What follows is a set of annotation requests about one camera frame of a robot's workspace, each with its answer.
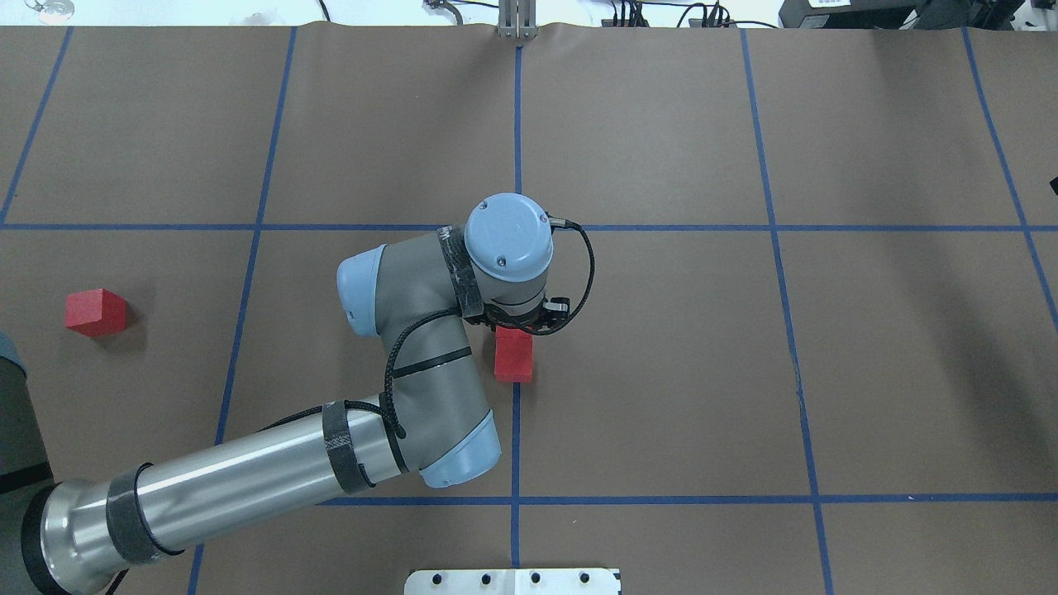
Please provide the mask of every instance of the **white bracket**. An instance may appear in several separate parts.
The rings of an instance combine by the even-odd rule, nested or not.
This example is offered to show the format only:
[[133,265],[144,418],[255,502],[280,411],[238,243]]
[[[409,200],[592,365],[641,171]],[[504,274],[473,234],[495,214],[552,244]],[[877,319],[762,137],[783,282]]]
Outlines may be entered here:
[[404,595],[621,595],[617,569],[416,571]]
[[536,37],[536,0],[499,0],[496,33],[505,39]]

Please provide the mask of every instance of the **blue joint cap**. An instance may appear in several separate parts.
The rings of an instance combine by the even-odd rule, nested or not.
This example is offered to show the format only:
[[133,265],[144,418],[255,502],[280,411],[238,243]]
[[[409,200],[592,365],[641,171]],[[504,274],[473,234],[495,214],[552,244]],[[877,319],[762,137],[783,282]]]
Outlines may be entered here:
[[379,263],[386,245],[346,258],[338,267],[338,296],[345,318],[361,337],[378,337],[375,326],[375,289],[379,282]]
[[499,436],[492,410],[463,439],[431,466],[419,471],[432,488],[469,482],[492,469],[499,461]]
[[547,213],[528,196],[514,193],[479,202],[467,220],[463,239],[477,268],[511,283],[542,275],[554,252]]
[[22,365],[22,360],[18,359],[18,349],[15,348],[15,342],[11,340],[11,337],[4,335],[2,330],[0,330],[0,358],[22,368],[22,374],[25,374],[25,366]]

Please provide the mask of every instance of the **red block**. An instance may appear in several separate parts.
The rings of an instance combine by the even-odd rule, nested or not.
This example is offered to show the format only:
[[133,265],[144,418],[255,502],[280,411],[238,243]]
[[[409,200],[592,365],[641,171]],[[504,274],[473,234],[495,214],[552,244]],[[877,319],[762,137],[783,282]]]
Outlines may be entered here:
[[496,366],[500,382],[532,382],[532,335],[496,327]]
[[125,330],[125,310],[121,295],[106,289],[92,289],[67,295],[66,327],[86,337],[99,337]]

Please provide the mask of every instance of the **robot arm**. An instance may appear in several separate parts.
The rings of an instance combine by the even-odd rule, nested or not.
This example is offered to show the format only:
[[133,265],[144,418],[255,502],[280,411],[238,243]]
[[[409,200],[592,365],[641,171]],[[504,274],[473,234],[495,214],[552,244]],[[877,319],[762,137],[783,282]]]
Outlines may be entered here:
[[338,272],[346,317],[389,353],[382,394],[110,482],[53,485],[24,375],[0,353],[0,455],[39,471],[3,475],[0,592],[95,593],[123,569],[408,470],[438,488],[485,473],[499,440],[460,319],[542,335],[565,326],[584,300],[569,312],[545,295],[554,224],[567,223],[524,196],[496,195],[466,227],[347,259]]

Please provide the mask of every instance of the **blue grid line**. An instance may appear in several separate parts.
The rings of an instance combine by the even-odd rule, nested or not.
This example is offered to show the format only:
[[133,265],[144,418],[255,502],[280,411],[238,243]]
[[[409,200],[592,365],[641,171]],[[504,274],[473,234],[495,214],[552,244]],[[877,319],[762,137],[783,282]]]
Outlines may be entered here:
[[1055,308],[1055,299],[1051,293],[1051,285],[1047,283],[1047,275],[1043,272],[1043,264],[1040,255],[1036,252],[1036,242],[1033,241],[1033,233],[1028,229],[1028,220],[1025,218],[1025,211],[1021,206],[1021,199],[1018,197],[1018,188],[1014,184],[1014,176],[1010,175],[1010,167],[1006,163],[1006,154],[1003,152],[1003,144],[999,141],[999,133],[996,131],[996,124],[991,119],[991,110],[988,109],[988,100],[985,98],[985,89],[981,85],[981,73],[978,72],[978,61],[973,57],[973,44],[970,42],[970,30],[963,28],[963,44],[966,46],[966,57],[970,61],[970,73],[973,75],[973,85],[978,90],[978,101],[981,102],[981,111],[984,112],[985,123],[988,124],[988,133],[991,134],[992,145],[996,146],[996,155],[999,156],[999,165],[1003,169],[1003,178],[1006,179],[1006,187],[1010,191],[1010,200],[1014,201],[1014,210],[1018,213],[1018,220],[1025,234],[1025,245],[1028,247],[1028,254],[1033,257],[1033,266],[1036,268],[1036,275],[1040,280],[1040,287],[1043,288],[1043,299],[1047,303],[1051,311],[1051,322],[1055,330],[1058,330],[1058,308]]
[[[432,232],[446,223],[0,223],[0,229],[22,231],[334,231]],[[588,223],[589,232],[935,232],[1033,233],[1058,232],[1058,226],[892,226],[810,223]],[[557,230],[560,233],[571,230]]]
[[[514,48],[514,192],[522,194],[522,46]],[[511,567],[522,566],[522,384],[511,389]]]
[[48,100],[52,96],[52,89],[55,88],[55,80],[59,77],[59,69],[62,68],[62,58],[66,57],[67,48],[70,47],[70,38],[73,37],[73,28],[67,28],[66,35],[62,36],[62,46],[59,47],[59,54],[55,57],[55,65],[52,66],[52,74],[48,77],[48,85],[44,86],[44,93],[40,96],[40,104],[37,106],[37,113],[33,116],[33,124],[30,125],[30,133],[25,136],[25,144],[22,145],[22,155],[15,165],[15,173],[11,177],[11,184],[7,186],[7,195],[3,199],[3,206],[0,208],[0,226],[7,219],[7,212],[11,211],[11,203],[15,200],[15,192],[18,190],[18,181],[22,178],[22,168],[25,167],[25,160],[30,158],[30,149],[33,148],[33,140],[37,137],[37,128],[40,127],[40,120],[44,116],[44,108],[48,107]]
[[[290,82],[290,66],[294,59],[294,46],[297,41],[297,28],[290,28],[290,39],[287,42],[287,59],[282,67],[282,82],[279,84],[279,98],[275,106],[275,120],[272,123],[272,139],[269,142],[268,161],[264,164],[264,177],[261,181],[260,200],[257,204],[257,221],[254,223],[254,238],[250,244],[250,256],[247,258],[247,275],[242,282],[242,296],[239,301],[239,315],[235,322],[235,337],[232,340],[232,355],[227,364],[227,377],[224,380],[224,396],[220,402],[220,414],[217,418],[217,434],[214,444],[224,441],[224,429],[227,426],[227,410],[232,402],[232,387],[235,385],[235,366],[239,359],[239,348],[242,345],[242,328],[247,321],[247,305],[250,303],[250,288],[253,285],[254,268],[257,263],[257,248],[260,246],[261,224],[264,222],[264,209],[268,206],[269,185],[272,181],[272,166],[275,163],[275,149],[279,143],[279,127],[282,124],[282,108],[287,101],[287,85]],[[187,580],[187,595],[198,592],[198,578],[202,569],[204,546],[200,543],[195,547],[195,560],[191,562],[190,577]]]
[[[510,506],[506,495],[335,498],[318,506]],[[1056,502],[1058,492],[922,492],[729,495],[518,495],[519,506],[725,506]]]
[[[749,40],[746,30],[740,30],[742,37],[742,56],[746,66],[746,87],[749,92],[749,107],[753,116],[753,134],[756,138],[756,157],[761,166],[761,183],[764,188],[764,202],[768,210],[768,224],[771,228],[771,251],[776,259],[776,275],[779,278],[779,296],[783,305],[783,319],[786,323],[786,342],[794,363],[794,378],[797,383],[797,399],[801,416],[801,438],[804,445],[804,458],[808,471],[808,487],[814,498],[819,497],[819,482],[816,477],[816,458],[811,449],[811,431],[808,428],[808,408],[804,401],[804,384],[801,379],[801,362],[797,353],[797,339],[794,335],[794,318],[790,313],[789,294],[786,290],[786,273],[783,269],[782,249],[779,245],[779,230],[776,224],[776,209],[771,198],[771,180],[768,178],[768,162],[764,155],[764,136],[761,132],[761,116],[756,105],[756,90],[753,86],[753,67],[749,57]],[[831,578],[831,556],[826,547],[826,528],[823,525],[823,507],[819,502],[813,503],[816,517],[816,537],[819,541],[819,559],[822,565],[823,588],[827,595],[834,595],[834,581]]]

